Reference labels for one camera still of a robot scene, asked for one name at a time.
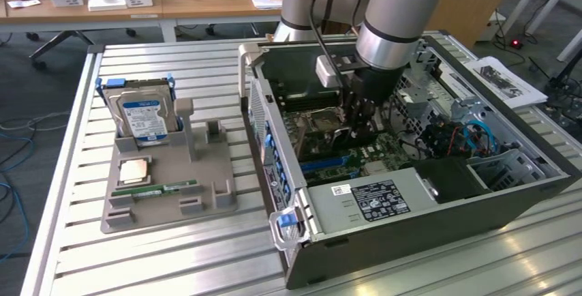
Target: white cable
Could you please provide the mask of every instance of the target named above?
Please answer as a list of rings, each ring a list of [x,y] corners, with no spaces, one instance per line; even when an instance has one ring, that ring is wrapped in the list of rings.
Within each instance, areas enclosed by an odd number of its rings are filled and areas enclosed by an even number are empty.
[[[45,120],[45,119],[49,119],[50,117],[60,117],[61,115],[69,115],[70,114],[70,112],[53,112],[53,113],[49,113],[49,114],[46,114],[46,115],[44,115],[44,116],[41,116],[41,117],[34,117],[34,118],[32,118],[28,122],[26,122],[26,124],[24,124],[24,125],[20,125],[20,126],[17,126],[17,127],[4,127],[1,124],[0,124],[0,130],[20,130],[20,129],[29,129],[29,130],[34,130],[34,128],[33,128],[33,124],[36,124],[36,123],[38,123],[40,121],[42,121],[42,120]],[[64,125],[60,125],[60,126],[57,126],[57,127],[52,127],[52,128],[41,128],[41,129],[36,129],[36,131],[53,131],[53,130],[58,130],[58,129],[62,129],[64,127],[66,127],[66,124],[64,124]]]

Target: gray floor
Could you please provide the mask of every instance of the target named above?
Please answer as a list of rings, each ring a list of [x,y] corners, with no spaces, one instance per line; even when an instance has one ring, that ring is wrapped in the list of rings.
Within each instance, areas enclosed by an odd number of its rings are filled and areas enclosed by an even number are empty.
[[[518,0],[503,0],[500,13],[508,16]],[[510,39],[518,34],[520,26],[528,19],[535,6],[530,6],[515,24],[515,30],[510,31]],[[272,33],[273,24],[257,24],[261,33]],[[550,72],[556,72],[563,64],[555,61],[562,48],[566,46],[578,30],[582,28],[580,17],[560,8],[555,8],[552,15],[539,28],[535,36],[539,45],[527,44],[519,53],[524,57],[535,58]],[[123,29],[109,31],[86,32],[89,38],[98,44],[131,44],[161,42],[161,32],[155,28],[136,29],[137,37],[129,38]],[[215,38],[252,37],[249,25],[217,25]],[[204,27],[184,30],[179,40],[211,39],[204,33]],[[48,40],[54,33],[40,33],[41,40]],[[37,72],[30,68],[26,56],[33,52],[38,42],[25,39],[22,33],[13,35],[10,42],[0,47],[0,122],[16,117],[37,117],[50,112],[68,110],[73,98],[78,75],[84,61],[85,45],[76,38],[70,38],[53,51],[48,52],[41,60],[48,64],[48,70]],[[483,43],[474,47],[478,56],[492,55],[504,64],[519,60],[516,56],[498,50],[491,44]],[[511,67],[512,71],[522,76],[538,88],[543,88],[546,78],[539,72],[528,71],[528,63]],[[582,64],[575,70],[580,76]],[[61,124],[62,118],[54,119],[46,124]],[[20,131],[18,136],[26,136],[29,131]],[[21,280],[26,269],[28,258],[25,253],[32,250],[33,237],[38,227],[44,199],[52,179],[56,159],[61,146],[64,130],[38,132],[34,137],[34,153],[32,158],[17,168],[5,173],[12,185],[17,188],[26,216],[29,220],[30,238],[20,249],[21,257],[10,258],[0,263],[0,295],[17,295],[21,288]],[[0,160],[12,153],[20,143],[0,138]],[[0,203],[0,217],[6,211],[6,203]],[[22,238],[21,217],[14,209],[8,220],[0,225],[0,253],[8,252]]]

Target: power supply label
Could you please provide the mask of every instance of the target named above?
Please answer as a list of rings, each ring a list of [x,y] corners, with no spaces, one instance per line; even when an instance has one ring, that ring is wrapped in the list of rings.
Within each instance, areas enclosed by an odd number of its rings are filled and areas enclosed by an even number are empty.
[[[369,222],[410,212],[407,202],[403,200],[392,180],[353,187],[352,194],[363,218]]]
[[[127,122],[133,137],[143,141],[163,139],[167,136],[164,118],[157,113],[161,109],[157,100],[124,103]]]

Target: chair wheel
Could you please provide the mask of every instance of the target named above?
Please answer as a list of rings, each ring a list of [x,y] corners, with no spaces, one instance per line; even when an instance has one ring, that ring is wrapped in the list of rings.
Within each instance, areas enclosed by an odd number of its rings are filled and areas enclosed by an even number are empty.
[[[133,38],[135,36],[137,36],[136,30],[133,29],[125,29],[125,34]]]
[[[26,32],[26,39],[32,40],[33,42],[37,42],[40,40],[38,34]]]
[[[46,69],[46,63],[45,62],[33,61],[32,65],[33,65],[33,68],[37,69],[38,71]]]

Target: blue cable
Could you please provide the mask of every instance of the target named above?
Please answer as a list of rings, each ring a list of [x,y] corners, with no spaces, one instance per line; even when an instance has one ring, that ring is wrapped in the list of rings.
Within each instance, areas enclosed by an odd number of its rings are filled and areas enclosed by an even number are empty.
[[[8,138],[8,139],[13,139],[13,140],[24,140],[29,143],[29,150],[28,150],[28,154],[26,156],[22,157],[22,159],[20,161],[17,161],[12,166],[9,166],[5,169],[0,169],[0,172],[6,172],[9,170],[12,170],[14,167],[17,167],[25,160],[29,159],[29,157],[33,155],[33,151],[34,151],[34,142],[32,141],[32,139],[29,138],[24,138],[24,137],[12,137],[8,136],[5,134],[0,134],[0,137]]]
[[[471,120],[471,121],[467,122],[466,126],[467,126],[467,125],[478,125],[479,127],[483,128],[484,132],[487,133],[487,138],[491,140],[492,150],[494,150],[494,152],[496,153],[496,152],[498,152],[498,144],[495,144],[495,136],[492,136],[491,129],[490,129],[490,127],[487,126],[487,124],[484,124],[484,123],[480,122],[480,121]],[[474,144],[474,142],[472,142],[471,139],[468,138],[468,137],[470,137],[470,131],[468,131],[468,129],[467,129],[466,127],[464,127],[464,129],[463,129],[463,135],[464,135],[464,138],[466,138],[466,143],[470,144],[470,147],[471,147],[472,149],[476,149],[476,148],[478,148],[476,145]]]
[[[8,192],[12,192],[12,197],[16,200],[16,205],[18,206],[18,210],[20,210],[20,214],[21,214],[21,219],[24,221],[24,239],[20,242],[20,244],[12,249],[12,251],[5,254],[1,258],[0,258],[0,264],[9,258],[9,256],[12,254],[14,254],[17,251],[20,251],[20,248],[24,246],[24,244],[28,241],[29,238],[29,231],[28,231],[28,219],[26,219],[26,213],[24,212],[24,208],[21,206],[21,201],[20,201],[20,196],[18,196],[18,192],[6,184],[6,183],[0,183],[0,186],[2,186],[4,188],[8,189]]]

